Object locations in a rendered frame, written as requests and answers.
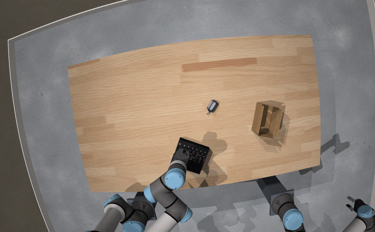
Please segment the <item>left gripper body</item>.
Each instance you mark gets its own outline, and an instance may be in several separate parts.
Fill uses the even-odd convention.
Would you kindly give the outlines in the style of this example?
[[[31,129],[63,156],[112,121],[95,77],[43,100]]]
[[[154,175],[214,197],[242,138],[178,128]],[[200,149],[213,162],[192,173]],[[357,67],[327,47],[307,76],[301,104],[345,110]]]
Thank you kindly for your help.
[[[189,160],[189,156],[190,156],[189,155],[189,149],[180,147],[176,151],[176,153],[173,154],[171,164],[169,166],[171,166],[174,163],[179,163],[179,164],[182,164],[186,169],[187,168],[187,162]]]

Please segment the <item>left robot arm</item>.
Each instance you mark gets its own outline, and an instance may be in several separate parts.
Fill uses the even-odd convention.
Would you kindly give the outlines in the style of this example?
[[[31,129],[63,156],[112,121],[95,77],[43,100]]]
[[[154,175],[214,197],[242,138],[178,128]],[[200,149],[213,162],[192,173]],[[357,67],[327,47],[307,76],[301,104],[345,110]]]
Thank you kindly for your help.
[[[178,222],[189,220],[192,210],[173,193],[183,186],[186,169],[182,164],[172,164],[166,173],[147,188],[144,195],[151,203],[159,202],[166,211],[145,232],[170,232]],[[147,221],[153,216],[153,208],[145,201],[134,201],[129,205],[119,194],[114,194],[103,204],[104,215],[92,231],[115,232],[119,222],[124,232],[144,232]]]

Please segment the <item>black screwdriver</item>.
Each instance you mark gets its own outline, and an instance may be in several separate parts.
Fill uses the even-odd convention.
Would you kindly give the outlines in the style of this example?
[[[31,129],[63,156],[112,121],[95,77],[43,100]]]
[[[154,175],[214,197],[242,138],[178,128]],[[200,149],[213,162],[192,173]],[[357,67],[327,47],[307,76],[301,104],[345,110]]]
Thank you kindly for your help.
[[[207,112],[207,114],[209,113],[209,112],[214,112],[214,110],[215,110],[215,108],[217,107],[217,101],[214,101],[214,100],[212,100],[211,102],[210,102],[210,104],[207,106],[207,110],[208,110],[208,112]]]

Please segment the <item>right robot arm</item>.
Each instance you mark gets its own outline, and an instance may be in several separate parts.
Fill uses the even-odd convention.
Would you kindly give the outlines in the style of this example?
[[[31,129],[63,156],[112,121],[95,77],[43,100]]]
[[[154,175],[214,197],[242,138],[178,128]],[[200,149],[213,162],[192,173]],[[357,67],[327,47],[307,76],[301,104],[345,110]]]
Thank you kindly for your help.
[[[271,208],[281,218],[286,232],[306,232],[303,215],[290,194],[279,194],[272,202]],[[360,206],[357,216],[342,232],[375,232],[375,215],[373,216],[372,208],[369,205]]]

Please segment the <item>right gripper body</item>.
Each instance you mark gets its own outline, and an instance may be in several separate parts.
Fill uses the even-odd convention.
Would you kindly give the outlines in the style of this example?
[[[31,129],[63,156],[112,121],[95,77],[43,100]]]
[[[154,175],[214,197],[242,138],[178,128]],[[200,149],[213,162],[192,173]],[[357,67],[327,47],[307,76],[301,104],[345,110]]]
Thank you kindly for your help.
[[[356,201],[354,202],[354,211],[357,213],[358,208],[359,208],[360,206],[362,206],[362,205],[366,205],[366,204],[365,204],[361,199],[356,200]],[[375,215],[375,210],[372,209],[372,211],[373,211],[373,216],[374,216],[374,215]]]

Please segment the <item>black lighting desk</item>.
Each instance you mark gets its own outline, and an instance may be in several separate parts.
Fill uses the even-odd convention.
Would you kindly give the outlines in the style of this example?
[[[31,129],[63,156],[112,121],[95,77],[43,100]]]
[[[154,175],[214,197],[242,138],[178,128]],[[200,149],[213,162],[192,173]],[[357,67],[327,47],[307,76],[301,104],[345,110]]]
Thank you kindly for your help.
[[[187,162],[186,170],[200,174],[204,162],[206,160],[207,154],[209,152],[209,147],[195,143],[193,141],[189,141],[184,138],[179,139],[175,153],[180,147],[189,149],[190,157]]]

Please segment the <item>brown cardboard box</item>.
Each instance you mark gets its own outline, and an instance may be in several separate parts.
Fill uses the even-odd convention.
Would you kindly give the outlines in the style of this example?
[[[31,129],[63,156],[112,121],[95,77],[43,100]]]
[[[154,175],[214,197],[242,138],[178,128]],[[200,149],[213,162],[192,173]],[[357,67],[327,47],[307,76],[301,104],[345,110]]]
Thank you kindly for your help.
[[[278,136],[282,111],[279,107],[257,102],[251,130],[259,137],[274,139]]]

